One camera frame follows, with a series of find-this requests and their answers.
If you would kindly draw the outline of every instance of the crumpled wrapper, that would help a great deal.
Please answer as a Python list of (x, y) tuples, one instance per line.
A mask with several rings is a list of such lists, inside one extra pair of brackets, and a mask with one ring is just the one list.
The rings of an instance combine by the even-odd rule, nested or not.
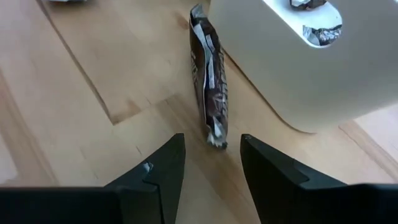
[(333, 43), (341, 35), (342, 25), (333, 28), (314, 29), (311, 27), (303, 26), (303, 35), (311, 43), (317, 46), (325, 46)]
[(290, 5), (296, 10), (315, 9), (326, 3), (326, 0), (290, 0)]
[(228, 133), (224, 53), (201, 4), (190, 12), (190, 45), (193, 83), (207, 142), (224, 149)]

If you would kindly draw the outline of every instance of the white cylindrical object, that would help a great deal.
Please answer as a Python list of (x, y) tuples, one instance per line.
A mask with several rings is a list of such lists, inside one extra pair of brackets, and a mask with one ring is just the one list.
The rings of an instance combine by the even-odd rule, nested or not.
[(276, 0), (212, 0), (209, 18), (226, 52), (287, 123), (313, 133), (398, 101), (395, 1), (330, 1), (343, 30), (325, 48), (300, 38), (266, 1)]

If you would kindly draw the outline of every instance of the wooden table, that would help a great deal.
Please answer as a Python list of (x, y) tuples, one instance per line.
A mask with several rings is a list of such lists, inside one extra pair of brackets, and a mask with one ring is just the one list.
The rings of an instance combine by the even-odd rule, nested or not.
[(229, 58), (229, 147), (207, 146), (190, 70), (197, 1), (0, 2), (2, 186), (102, 186), (179, 132), (187, 161), (177, 223), (259, 223), (242, 133), (349, 184), (398, 180), (398, 109), (300, 133)]

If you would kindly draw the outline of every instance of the white container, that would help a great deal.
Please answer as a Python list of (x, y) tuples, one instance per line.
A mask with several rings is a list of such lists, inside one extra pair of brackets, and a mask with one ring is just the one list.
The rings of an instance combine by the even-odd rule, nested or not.
[[(325, 5), (304, 18), (289, 0), (212, 0), (209, 11), (224, 49), (264, 98), (310, 133), (398, 102), (398, 3), (330, 2), (341, 16), (326, 18), (333, 6)], [(342, 35), (328, 47), (300, 33), (302, 24), (341, 19)]]

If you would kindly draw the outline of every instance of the light wood surface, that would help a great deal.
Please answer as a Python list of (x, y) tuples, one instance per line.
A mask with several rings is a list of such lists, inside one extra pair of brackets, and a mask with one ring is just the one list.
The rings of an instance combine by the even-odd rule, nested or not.
[(102, 186), (178, 132), (187, 161), (177, 223), (259, 223), (242, 133), (349, 184), (398, 181), (397, 144), (381, 134), (396, 130), (396, 109), (300, 133), (228, 57), (229, 147), (207, 146), (190, 71), (196, 1), (0, 3), (2, 186)]

